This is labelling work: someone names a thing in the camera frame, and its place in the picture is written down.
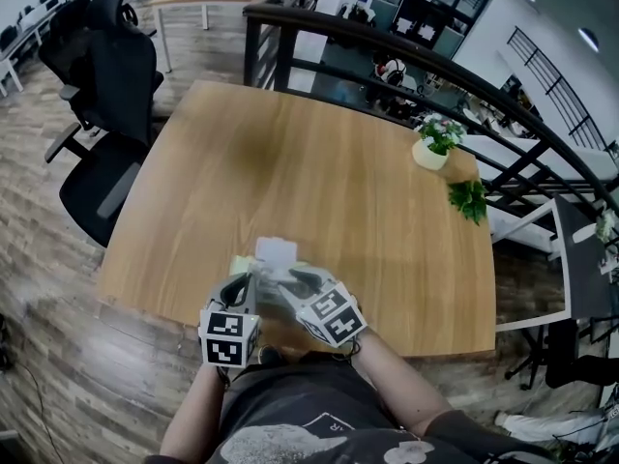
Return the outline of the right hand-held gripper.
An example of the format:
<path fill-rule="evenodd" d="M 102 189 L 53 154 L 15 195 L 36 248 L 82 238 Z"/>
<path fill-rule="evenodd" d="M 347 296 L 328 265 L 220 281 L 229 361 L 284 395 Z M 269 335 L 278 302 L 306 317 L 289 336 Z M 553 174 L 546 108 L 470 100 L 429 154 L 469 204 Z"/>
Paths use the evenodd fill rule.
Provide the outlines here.
<path fill-rule="evenodd" d="M 283 283 L 283 298 L 314 338 L 341 347 L 368 326 L 357 300 L 329 271 L 297 266 L 288 273 L 291 279 Z"/>

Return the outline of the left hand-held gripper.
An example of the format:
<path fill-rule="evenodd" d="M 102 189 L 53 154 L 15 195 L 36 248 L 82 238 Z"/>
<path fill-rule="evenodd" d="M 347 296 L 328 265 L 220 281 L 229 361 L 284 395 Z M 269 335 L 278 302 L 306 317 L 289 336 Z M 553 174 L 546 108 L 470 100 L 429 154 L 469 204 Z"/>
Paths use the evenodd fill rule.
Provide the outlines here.
<path fill-rule="evenodd" d="M 257 285 L 253 272 L 239 273 L 210 292 L 198 324 L 205 363 L 232 368 L 249 365 L 260 334 Z"/>

